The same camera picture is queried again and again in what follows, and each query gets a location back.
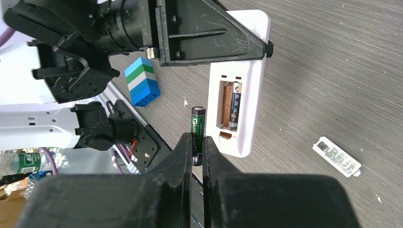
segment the blue lego brick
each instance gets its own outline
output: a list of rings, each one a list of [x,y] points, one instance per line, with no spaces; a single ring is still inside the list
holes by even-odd
[[[146,107],[160,95],[161,93],[157,81],[151,79],[145,79],[130,90],[132,105],[137,107]]]
[[[125,70],[125,76],[128,77],[132,72],[134,72],[141,65],[153,67],[153,63],[149,59],[140,57]]]

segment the cardboard box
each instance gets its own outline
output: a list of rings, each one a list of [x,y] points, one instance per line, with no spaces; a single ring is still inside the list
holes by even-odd
[[[0,191],[0,228],[13,228],[25,205],[24,189],[11,192],[7,197],[4,190]]]

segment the screw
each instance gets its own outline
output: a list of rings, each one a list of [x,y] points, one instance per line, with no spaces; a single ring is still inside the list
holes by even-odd
[[[173,15],[173,16],[172,16],[172,22],[175,23],[175,24],[178,23],[178,22],[179,22],[178,16]]]
[[[183,51],[177,51],[177,52],[176,52],[176,57],[177,57],[178,59],[182,59],[182,58],[183,58]]]

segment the lego brick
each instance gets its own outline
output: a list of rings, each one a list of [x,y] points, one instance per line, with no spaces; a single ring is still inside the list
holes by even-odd
[[[157,81],[151,79],[145,79],[129,93],[132,104],[138,107],[145,107],[161,95]]]
[[[135,71],[140,65],[146,65],[153,68],[153,63],[149,59],[140,57],[125,70],[126,77]]]
[[[130,83],[136,79],[136,77],[138,77],[142,72],[154,74],[154,69],[147,65],[140,65],[135,71],[126,76],[127,83]]]
[[[151,79],[156,81],[157,79],[155,78],[155,74],[149,73],[149,72],[142,72],[139,76],[137,76],[133,81],[131,81],[127,87],[129,88],[129,90],[134,89],[138,84],[140,84],[142,81],[146,80],[146,79]]]

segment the green bottle label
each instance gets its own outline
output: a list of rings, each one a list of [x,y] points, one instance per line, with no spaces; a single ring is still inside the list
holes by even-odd
[[[40,169],[40,153],[19,153],[17,173],[36,172]]]

